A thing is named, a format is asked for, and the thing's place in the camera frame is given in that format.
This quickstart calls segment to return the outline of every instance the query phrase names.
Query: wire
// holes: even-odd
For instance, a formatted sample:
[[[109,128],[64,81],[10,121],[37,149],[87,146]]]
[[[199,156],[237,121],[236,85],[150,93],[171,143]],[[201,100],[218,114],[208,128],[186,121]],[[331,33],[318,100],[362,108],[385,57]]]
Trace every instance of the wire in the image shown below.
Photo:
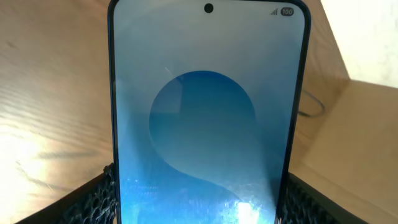
[[[320,100],[318,100],[318,98],[316,98],[315,96],[313,96],[311,93],[307,92],[306,90],[302,90],[302,93],[307,94],[310,98],[315,100],[320,105],[321,112],[316,113],[316,114],[308,114],[306,112],[299,111],[298,115],[304,116],[306,118],[316,118],[316,117],[319,117],[319,116],[323,115],[326,112],[325,105]]]

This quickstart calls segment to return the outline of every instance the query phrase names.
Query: signal icon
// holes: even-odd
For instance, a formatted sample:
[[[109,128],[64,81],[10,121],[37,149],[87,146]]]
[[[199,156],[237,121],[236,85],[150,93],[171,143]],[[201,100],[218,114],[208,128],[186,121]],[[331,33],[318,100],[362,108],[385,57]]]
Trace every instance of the signal icon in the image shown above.
[[[278,9],[273,10],[273,12],[271,13],[271,15],[278,15]]]

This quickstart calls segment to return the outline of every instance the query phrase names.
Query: smartphone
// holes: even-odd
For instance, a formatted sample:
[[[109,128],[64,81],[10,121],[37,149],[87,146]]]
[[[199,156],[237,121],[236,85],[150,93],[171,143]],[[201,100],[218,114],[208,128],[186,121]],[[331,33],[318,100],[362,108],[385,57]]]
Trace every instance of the smartphone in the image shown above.
[[[108,25],[118,223],[279,220],[305,4],[119,0]]]

